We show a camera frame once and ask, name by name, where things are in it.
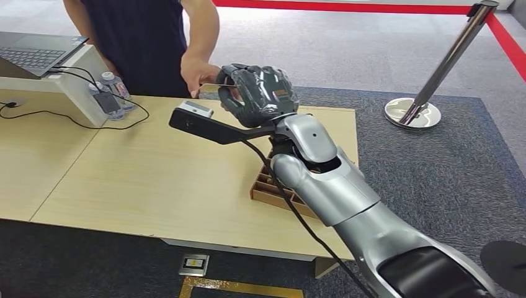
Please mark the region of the person's left hand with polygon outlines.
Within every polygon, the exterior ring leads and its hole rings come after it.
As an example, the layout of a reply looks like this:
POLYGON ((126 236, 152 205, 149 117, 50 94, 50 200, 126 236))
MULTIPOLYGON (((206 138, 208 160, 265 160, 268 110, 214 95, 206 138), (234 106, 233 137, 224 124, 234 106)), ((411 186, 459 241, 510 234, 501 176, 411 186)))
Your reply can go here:
POLYGON ((215 84, 220 68, 197 56, 184 55, 181 76, 187 84, 191 98, 198 98, 201 85, 215 84))

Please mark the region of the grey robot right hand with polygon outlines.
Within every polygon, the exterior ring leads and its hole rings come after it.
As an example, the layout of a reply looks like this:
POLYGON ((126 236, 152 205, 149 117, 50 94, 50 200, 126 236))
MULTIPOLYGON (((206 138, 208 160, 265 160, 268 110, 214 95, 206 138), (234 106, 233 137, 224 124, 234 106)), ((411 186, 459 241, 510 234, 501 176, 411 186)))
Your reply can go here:
POLYGON ((232 63, 216 78, 224 107, 247 128, 296 113, 299 100, 286 72, 272 66, 232 63))

